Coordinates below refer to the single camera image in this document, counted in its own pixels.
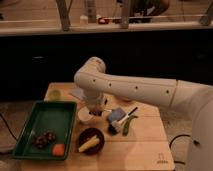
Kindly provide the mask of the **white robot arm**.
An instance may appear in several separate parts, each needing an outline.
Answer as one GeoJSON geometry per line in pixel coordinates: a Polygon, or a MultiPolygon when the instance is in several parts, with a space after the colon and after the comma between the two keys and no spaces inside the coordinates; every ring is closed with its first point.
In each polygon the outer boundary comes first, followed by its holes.
{"type": "Polygon", "coordinates": [[[188,114],[192,120],[185,171],[213,171],[213,86],[163,78],[116,76],[105,73],[98,57],[89,58],[75,73],[90,109],[108,93],[188,114]]]}

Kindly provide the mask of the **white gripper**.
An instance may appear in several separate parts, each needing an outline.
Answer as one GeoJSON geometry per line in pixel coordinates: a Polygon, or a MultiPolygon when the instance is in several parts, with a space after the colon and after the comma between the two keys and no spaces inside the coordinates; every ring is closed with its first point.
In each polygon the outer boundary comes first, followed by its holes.
{"type": "Polygon", "coordinates": [[[101,95],[98,98],[87,98],[85,102],[90,114],[101,116],[105,109],[107,98],[105,95],[101,95]]]}

